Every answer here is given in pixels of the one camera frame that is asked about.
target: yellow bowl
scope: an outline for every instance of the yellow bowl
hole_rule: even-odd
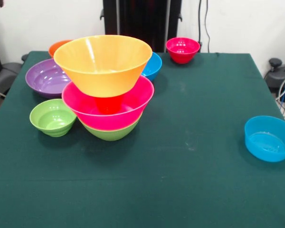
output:
[[[84,94],[113,97],[134,87],[151,56],[151,47],[139,39],[101,35],[64,44],[54,61]]]

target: bowl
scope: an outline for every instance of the bowl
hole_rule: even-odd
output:
[[[200,44],[190,38],[175,37],[167,41],[166,48],[176,63],[185,64],[193,59],[200,49]]]
[[[62,90],[71,81],[52,58],[32,66],[25,80],[29,87],[46,98],[61,98]]]
[[[72,41],[72,40],[71,39],[66,39],[66,40],[59,41],[59,42],[53,44],[52,46],[50,46],[50,48],[48,49],[48,53],[51,56],[51,58],[54,56],[55,51],[59,47],[61,47],[62,45],[66,44],[66,43],[68,43],[70,41]]]
[[[52,99],[38,104],[30,113],[34,127],[52,137],[65,135],[72,127],[76,115],[62,99]]]
[[[101,35],[66,43],[54,60],[82,93],[114,97],[134,87],[151,56],[151,47],[139,39]]]
[[[82,93],[73,82],[62,92],[64,103],[87,126],[98,130],[114,131],[134,123],[142,114],[154,94],[152,82],[140,76],[135,86],[120,97],[97,98]],[[112,102],[115,114],[105,113],[111,109]]]
[[[142,76],[147,77],[150,81],[153,81],[157,76],[159,70],[162,67],[162,59],[159,55],[153,52],[152,57],[148,61],[146,67],[142,72]]]
[[[131,125],[119,129],[119,130],[115,130],[115,131],[102,131],[102,130],[98,130],[98,129],[94,129],[91,128],[89,126],[87,126],[84,122],[82,122],[80,119],[80,122],[82,123],[82,125],[94,136],[96,136],[97,138],[100,138],[102,140],[106,140],[106,141],[116,141],[116,140],[120,140],[122,138],[124,138],[127,134],[129,134],[134,127],[138,124],[139,119],[141,118],[142,115],[140,115],[138,117],[138,119],[132,123]]]
[[[285,159],[285,121],[256,116],[245,124],[245,144],[255,157],[266,162]]]

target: light blue bowl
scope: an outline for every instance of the light blue bowl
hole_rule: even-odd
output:
[[[162,67],[162,59],[153,52],[151,58],[149,59],[146,67],[142,72],[142,76],[147,77],[150,81],[153,81],[154,78],[157,76],[159,70]]]
[[[245,144],[266,162],[285,159],[285,121],[272,116],[256,116],[245,124]]]

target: lime green bowl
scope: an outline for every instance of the lime green bowl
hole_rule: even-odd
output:
[[[62,99],[42,102],[29,115],[34,127],[52,137],[65,135],[75,119],[76,115],[62,102]]]
[[[106,140],[106,141],[116,141],[116,140],[120,140],[122,138],[124,138],[128,133],[130,133],[134,127],[138,124],[139,119],[141,118],[142,115],[140,115],[138,117],[138,119],[131,125],[119,129],[119,130],[114,130],[114,131],[103,131],[103,130],[98,130],[95,128],[91,128],[87,125],[85,125],[80,119],[80,122],[82,123],[82,125],[94,136],[96,136],[97,138],[100,138],[102,140]]]

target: small red bowl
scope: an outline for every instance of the small red bowl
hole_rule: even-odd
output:
[[[175,37],[167,41],[166,48],[176,63],[185,64],[193,59],[200,49],[200,44],[190,38]]]

